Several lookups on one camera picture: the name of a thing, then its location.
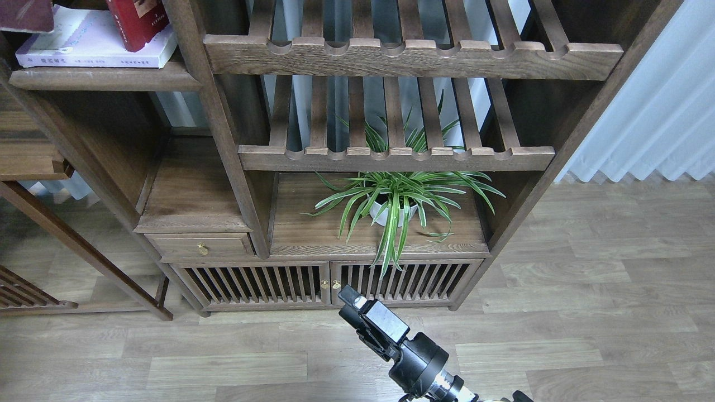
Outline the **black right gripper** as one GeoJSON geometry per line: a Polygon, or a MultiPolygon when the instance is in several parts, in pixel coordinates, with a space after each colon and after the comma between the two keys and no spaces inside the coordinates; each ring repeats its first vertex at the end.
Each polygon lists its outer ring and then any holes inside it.
{"type": "Polygon", "coordinates": [[[393,381],[414,398],[444,399],[450,392],[450,375],[445,372],[449,354],[424,333],[407,338],[407,326],[378,300],[367,300],[355,288],[345,285],[338,293],[343,306],[339,314],[356,314],[361,341],[385,361],[393,360],[389,371],[393,381]]]}

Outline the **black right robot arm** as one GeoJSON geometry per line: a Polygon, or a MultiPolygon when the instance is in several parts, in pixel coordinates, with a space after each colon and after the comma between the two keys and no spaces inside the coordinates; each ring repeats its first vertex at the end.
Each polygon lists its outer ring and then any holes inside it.
{"type": "Polygon", "coordinates": [[[407,338],[407,326],[380,300],[367,300],[350,285],[338,293],[343,301],[339,314],[360,340],[385,361],[394,361],[389,376],[406,393],[401,401],[479,401],[459,376],[445,369],[449,354],[424,333],[407,338]]]}

